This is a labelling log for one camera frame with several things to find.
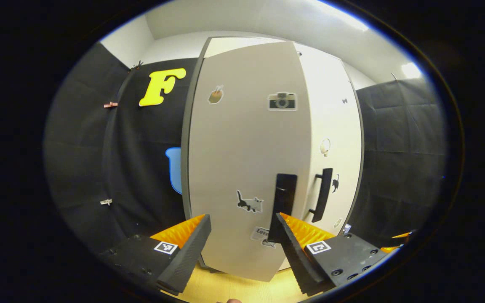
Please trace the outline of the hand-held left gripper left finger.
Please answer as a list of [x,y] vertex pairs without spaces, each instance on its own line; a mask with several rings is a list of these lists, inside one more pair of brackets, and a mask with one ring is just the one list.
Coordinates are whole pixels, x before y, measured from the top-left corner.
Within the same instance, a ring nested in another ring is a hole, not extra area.
[[190,280],[210,232],[210,215],[202,214],[151,236],[130,236],[99,257],[144,290],[179,295]]

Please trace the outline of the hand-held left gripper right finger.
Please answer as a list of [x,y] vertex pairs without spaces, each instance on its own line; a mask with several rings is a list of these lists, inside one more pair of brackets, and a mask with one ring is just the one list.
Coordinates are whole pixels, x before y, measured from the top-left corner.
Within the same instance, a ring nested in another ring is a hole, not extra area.
[[274,215],[274,241],[283,248],[299,288],[309,297],[362,277],[389,253],[352,234],[334,236],[284,213]]

